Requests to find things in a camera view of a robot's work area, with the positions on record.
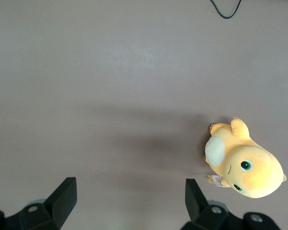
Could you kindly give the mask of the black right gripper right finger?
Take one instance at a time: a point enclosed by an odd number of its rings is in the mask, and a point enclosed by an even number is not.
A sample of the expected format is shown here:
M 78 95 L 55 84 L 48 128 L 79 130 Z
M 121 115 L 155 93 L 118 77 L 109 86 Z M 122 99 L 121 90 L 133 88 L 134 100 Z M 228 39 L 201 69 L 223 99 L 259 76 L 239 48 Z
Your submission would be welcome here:
M 185 205 L 190 217 L 183 230 L 243 230 L 243 220 L 220 202 L 209 204 L 195 179 L 186 179 Z

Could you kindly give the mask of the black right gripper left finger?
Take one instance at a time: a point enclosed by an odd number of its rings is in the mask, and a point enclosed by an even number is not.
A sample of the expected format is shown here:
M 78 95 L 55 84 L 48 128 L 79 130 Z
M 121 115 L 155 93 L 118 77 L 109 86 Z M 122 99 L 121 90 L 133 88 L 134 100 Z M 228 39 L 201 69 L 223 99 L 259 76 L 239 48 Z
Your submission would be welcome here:
M 42 203 L 31 203 L 4 221 L 6 230 L 60 230 L 76 205 L 76 178 L 67 177 Z

